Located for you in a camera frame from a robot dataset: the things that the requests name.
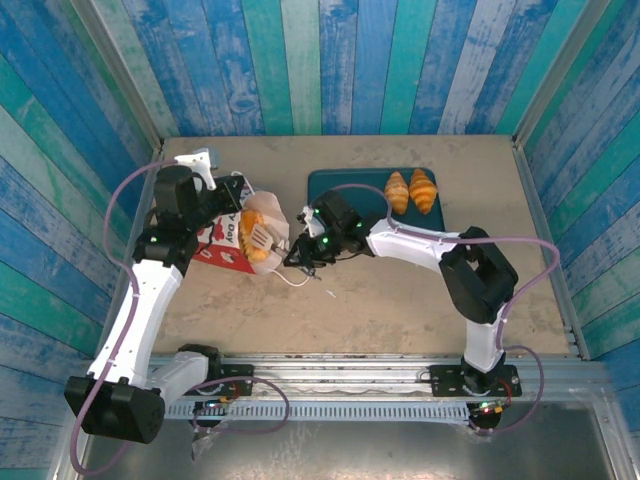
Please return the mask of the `striped spiral fake bread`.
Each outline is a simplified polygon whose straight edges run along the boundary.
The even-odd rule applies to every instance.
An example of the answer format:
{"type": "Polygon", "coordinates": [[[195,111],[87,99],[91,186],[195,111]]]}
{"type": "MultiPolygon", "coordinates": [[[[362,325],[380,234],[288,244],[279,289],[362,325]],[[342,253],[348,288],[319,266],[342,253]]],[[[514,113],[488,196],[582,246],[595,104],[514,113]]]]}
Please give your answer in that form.
{"type": "Polygon", "coordinates": [[[250,243],[251,232],[255,225],[263,227],[273,238],[274,243],[279,242],[277,231],[264,220],[264,216],[255,210],[243,210],[238,226],[238,241],[243,255],[253,264],[263,263],[270,256],[270,249],[262,249],[250,243]]]}

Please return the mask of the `grey metal shelf sheet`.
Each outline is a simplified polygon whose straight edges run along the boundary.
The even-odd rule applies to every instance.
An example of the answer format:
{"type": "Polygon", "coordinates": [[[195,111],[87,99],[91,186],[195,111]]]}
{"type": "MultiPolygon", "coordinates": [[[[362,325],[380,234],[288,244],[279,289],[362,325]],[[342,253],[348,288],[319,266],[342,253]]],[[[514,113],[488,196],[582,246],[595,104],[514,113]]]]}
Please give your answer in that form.
{"type": "Polygon", "coordinates": [[[292,422],[220,436],[192,456],[184,422],[164,424],[96,480],[613,480],[592,416],[545,406],[494,439],[428,423],[292,422]]]}

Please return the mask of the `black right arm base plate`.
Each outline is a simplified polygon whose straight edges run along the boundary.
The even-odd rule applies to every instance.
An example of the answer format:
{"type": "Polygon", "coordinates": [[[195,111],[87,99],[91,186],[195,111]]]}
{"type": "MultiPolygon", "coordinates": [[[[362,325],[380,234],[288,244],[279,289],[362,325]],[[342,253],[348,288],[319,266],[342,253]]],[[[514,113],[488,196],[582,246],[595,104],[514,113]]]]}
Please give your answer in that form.
{"type": "Polygon", "coordinates": [[[498,365],[488,373],[467,365],[432,365],[429,383],[435,397],[520,397],[522,385],[514,365],[498,365]]]}

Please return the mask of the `golden fake croissant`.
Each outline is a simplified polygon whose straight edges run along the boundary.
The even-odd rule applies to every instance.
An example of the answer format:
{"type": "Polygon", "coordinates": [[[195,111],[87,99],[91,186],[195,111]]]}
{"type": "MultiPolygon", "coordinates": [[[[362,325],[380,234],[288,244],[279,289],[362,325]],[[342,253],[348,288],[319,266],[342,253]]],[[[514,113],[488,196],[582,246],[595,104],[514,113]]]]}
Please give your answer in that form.
{"type": "Polygon", "coordinates": [[[431,212],[438,195],[436,184],[421,169],[415,169],[411,175],[409,195],[422,215],[431,212]]]}

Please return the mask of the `red white paper gift bag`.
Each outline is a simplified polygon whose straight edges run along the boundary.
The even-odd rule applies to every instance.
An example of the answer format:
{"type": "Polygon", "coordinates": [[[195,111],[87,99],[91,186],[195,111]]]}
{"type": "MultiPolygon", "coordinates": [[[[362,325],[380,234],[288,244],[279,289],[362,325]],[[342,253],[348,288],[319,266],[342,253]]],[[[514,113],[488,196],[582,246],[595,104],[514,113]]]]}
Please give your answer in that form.
{"type": "Polygon", "coordinates": [[[270,256],[265,262],[253,264],[243,255],[239,245],[238,226],[241,212],[255,210],[260,212],[264,216],[265,222],[277,231],[279,246],[288,252],[290,225],[276,195],[261,189],[254,189],[246,179],[241,204],[242,209],[239,213],[222,215],[216,218],[210,226],[198,232],[199,249],[196,251],[194,259],[247,274],[275,274],[289,286],[304,286],[309,281],[308,277],[301,282],[294,283],[278,270],[283,265],[283,258],[277,253],[270,250],[270,256]]]}

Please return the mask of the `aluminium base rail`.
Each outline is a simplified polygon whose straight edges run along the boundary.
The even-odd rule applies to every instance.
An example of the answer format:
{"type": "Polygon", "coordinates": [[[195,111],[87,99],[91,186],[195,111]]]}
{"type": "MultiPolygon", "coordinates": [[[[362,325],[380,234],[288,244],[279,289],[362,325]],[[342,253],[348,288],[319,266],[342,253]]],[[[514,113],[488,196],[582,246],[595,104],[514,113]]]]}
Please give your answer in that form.
{"type": "MultiPolygon", "coordinates": [[[[150,357],[148,372],[164,367],[173,355],[150,357]]],[[[250,380],[250,395],[274,398],[278,391],[291,399],[426,399],[435,397],[429,383],[432,365],[461,365],[459,358],[424,355],[366,354],[245,354],[222,355],[223,364],[251,364],[252,376],[228,377],[230,382],[250,380]],[[275,384],[277,391],[271,390],[275,384]]],[[[556,401],[589,397],[611,391],[611,381],[603,366],[577,357],[543,355],[534,358],[517,352],[503,362],[519,373],[522,395],[515,401],[556,401]]],[[[121,363],[98,361],[88,370],[90,379],[106,375],[111,384],[128,384],[117,377],[121,363]]]]}

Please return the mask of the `aluminium table side rail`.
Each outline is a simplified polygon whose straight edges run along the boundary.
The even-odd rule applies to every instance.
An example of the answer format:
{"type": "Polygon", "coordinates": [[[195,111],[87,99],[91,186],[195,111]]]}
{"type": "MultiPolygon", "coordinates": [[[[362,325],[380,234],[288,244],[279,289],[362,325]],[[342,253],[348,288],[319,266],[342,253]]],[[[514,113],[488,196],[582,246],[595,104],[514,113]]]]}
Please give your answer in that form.
{"type": "MultiPolygon", "coordinates": [[[[535,183],[524,149],[517,146],[515,142],[511,143],[511,147],[536,234],[540,239],[552,243],[553,238],[535,188],[535,183]]],[[[573,355],[579,357],[581,360],[588,361],[591,359],[591,356],[581,330],[579,319],[571,301],[562,267],[557,265],[549,274],[548,278],[563,322],[569,344],[569,350],[573,355]]]]}
{"type": "Polygon", "coordinates": [[[132,254],[135,247],[135,241],[143,229],[143,221],[145,215],[151,209],[153,203],[153,185],[156,174],[159,169],[157,166],[161,161],[165,161],[165,153],[163,149],[155,150],[151,159],[145,164],[154,164],[153,168],[139,174],[136,179],[144,181],[142,189],[137,197],[135,217],[132,226],[128,230],[127,243],[124,249],[117,250],[115,245],[109,243],[109,252],[115,258],[116,262],[112,262],[108,255],[104,252],[103,240],[100,240],[101,249],[99,264],[91,267],[89,272],[93,274],[92,282],[100,284],[102,289],[106,291],[108,296],[108,307],[104,307],[100,311],[100,315],[96,319],[101,321],[100,337],[96,338],[91,357],[95,359],[113,329],[118,318],[120,308],[125,303],[126,293],[130,285],[130,278],[127,271],[122,268],[124,264],[132,265],[132,254]]]}

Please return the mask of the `aluminium corner post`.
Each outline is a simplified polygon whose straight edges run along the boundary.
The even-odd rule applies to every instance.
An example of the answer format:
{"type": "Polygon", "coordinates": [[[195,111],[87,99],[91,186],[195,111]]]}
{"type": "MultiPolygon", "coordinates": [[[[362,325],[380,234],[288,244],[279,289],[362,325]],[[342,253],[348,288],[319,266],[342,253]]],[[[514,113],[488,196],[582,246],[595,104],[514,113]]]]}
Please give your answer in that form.
{"type": "Polygon", "coordinates": [[[70,3],[110,70],[146,140],[155,150],[160,151],[163,140],[144,104],[139,89],[135,85],[123,55],[99,13],[96,2],[94,0],[70,0],[70,3]]]}
{"type": "Polygon", "coordinates": [[[553,58],[539,88],[519,121],[512,136],[516,149],[523,149],[536,125],[567,75],[581,49],[611,0],[586,0],[580,15],[553,58]]]}

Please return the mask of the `teal plastic tray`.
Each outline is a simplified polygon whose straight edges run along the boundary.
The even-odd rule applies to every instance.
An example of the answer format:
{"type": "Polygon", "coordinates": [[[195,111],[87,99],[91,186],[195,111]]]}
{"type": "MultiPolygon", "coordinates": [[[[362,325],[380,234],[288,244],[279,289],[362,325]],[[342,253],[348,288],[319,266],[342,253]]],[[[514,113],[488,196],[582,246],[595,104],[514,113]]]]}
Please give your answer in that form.
{"type": "MultiPolygon", "coordinates": [[[[410,184],[414,168],[386,167],[386,168],[351,168],[324,169],[309,174],[307,181],[307,200],[315,200],[326,191],[344,184],[363,184],[383,191],[391,174],[397,171],[407,184],[410,184]]],[[[362,188],[341,190],[342,197],[358,212],[361,217],[369,215],[384,216],[386,202],[376,193],[362,188]]],[[[444,231],[445,224],[439,197],[428,214],[422,214],[412,199],[409,199],[405,214],[392,213],[395,221],[434,231],[444,231]]]]}

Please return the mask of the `pale dusted fake croissant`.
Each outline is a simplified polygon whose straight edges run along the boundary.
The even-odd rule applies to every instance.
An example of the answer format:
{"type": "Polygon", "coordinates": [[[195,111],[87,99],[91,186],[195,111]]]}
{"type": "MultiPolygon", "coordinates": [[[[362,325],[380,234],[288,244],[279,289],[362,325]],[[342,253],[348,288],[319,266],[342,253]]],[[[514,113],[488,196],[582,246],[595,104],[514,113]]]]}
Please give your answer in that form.
{"type": "Polygon", "coordinates": [[[399,171],[394,171],[388,178],[384,195],[391,204],[392,211],[404,215],[409,205],[409,187],[399,171]]]}

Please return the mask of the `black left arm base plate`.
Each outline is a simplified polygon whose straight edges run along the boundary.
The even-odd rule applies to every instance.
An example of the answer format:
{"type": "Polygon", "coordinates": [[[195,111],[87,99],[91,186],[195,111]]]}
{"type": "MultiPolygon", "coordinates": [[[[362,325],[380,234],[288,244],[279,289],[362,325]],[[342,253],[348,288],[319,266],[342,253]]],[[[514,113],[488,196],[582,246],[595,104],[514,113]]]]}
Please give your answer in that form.
{"type": "MultiPolygon", "coordinates": [[[[223,364],[220,368],[220,377],[252,376],[254,366],[251,364],[223,364]]],[[[204,389],[197,389],[199,395],[238,398],[248,396],[252,391],[250,380],[232,381],[216,386],[209,386],[204,389]]]]}

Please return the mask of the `metal serving tongs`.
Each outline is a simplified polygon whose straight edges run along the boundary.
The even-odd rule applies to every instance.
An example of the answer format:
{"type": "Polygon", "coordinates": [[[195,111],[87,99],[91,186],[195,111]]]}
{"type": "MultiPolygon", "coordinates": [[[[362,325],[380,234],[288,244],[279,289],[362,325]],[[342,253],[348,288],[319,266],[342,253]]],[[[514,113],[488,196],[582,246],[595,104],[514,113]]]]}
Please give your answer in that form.
{"type": "MultiPolygon", "coordinates": [[[[275,243],[274,237],[271,235],[271,233],[269,233],[266,227],[263,227],[257,223],[254,224],[249,236],[249,243],[250,245],[256,248],[259,248],[261,250],[264,250],[264,251],[271,250],[277,253],[283,258],[283,264],[284,264],[284,258],[288,255],[288,252],[284,250],[282,247],[280,247],[278,243],[275,243]]],[[[314,280],[321,280],[320,277],[316,276],[316,272],[314,269],[303,267],[303,266],[295,266],[294,268],[297,268],[298,270],[303,272],[305,275],[307,275],[310,278],[313,278],[314,280]]]]}

